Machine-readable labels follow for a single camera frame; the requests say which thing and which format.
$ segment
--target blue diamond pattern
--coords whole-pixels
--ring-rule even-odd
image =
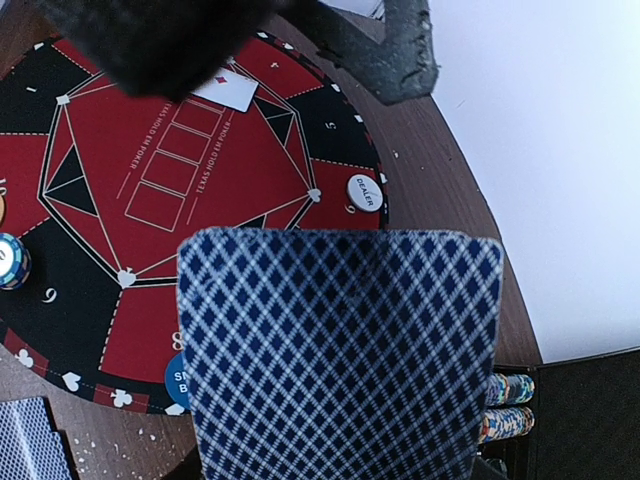
[[[209,480],[467,478],[503,268],[451,232],[211,229],[179,252]]]

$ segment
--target black triangle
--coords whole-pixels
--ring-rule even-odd
[[[284,108],[278,107],[273,103],[269,103],[258,97],[255,97],[255,102],[265,118],[275,117],[284,113],[291,113],[289,110],[285,110]]]
[[[266,221],[267,217],[263,215],[262,217],[249,220],[247,223],[243,223],[238,228],[263,228]]]
[[[47,188],[47,190],[53,190],[60,185],[64,185],[65,183],[71,182],[76,178],[80,178],[82,176],[82,168],[80,167],[80,160],[78,158],[78,151],[76,150],[75,145],[71,147],[71,151],[64,158],[62,163],[60,164],[60,168],[56,172],[51,184]]]
[[[60,187],[57,190],[47,192],[45,195],[53,200],[58,200],[59,202],[90,215],[98,215],[96,206],[94,205],[93,200],[91,199],[91,194],[89,193],[89,186],[87,185],[84,177]]]
[[[270,118],[267,121],[275,132],[276,137],[278,137],[278,140],[280,140],[280,143],[284,145],[287,141],[287,136],[289,135],[289,129],[291,128],[291,122],[293,121],[293,114]]]

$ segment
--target chip stack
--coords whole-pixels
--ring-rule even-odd
[[[507,377],[509,391],[507,393],[507,405],[519,405],[531,401],[536,386],[529,375],[509,375]]]
[[[16,290],[31,272],[31,255],[13,235],[0,233],[0,290]]]
[[[504,405],[509,394],[507,377],[500,373],[494,373],[489,377],[487,384],[487,406],[497,407],[498,405]]]
[[[484,413],[482,431],[478,443],[526,435],[535,424],[535,417],[530,408],[514,407],[489,409]]]
[[[535,384],[528,375],[494,373],[489,377],[486,403],[488,407],[520,405],[531,401],[534,392]]]

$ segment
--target blue poker chip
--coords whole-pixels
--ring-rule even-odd
[[[0,233],[0,290],[16,290],[31,272],[31,255],[23,243],[9,233]]]

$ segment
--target blue button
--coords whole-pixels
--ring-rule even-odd
[[[187,386],[187,374],[184,371],[182,353],[173,357],[173,360],[169,362],[164,374],[164,383],[171,399],[189,410],[189,387]]]

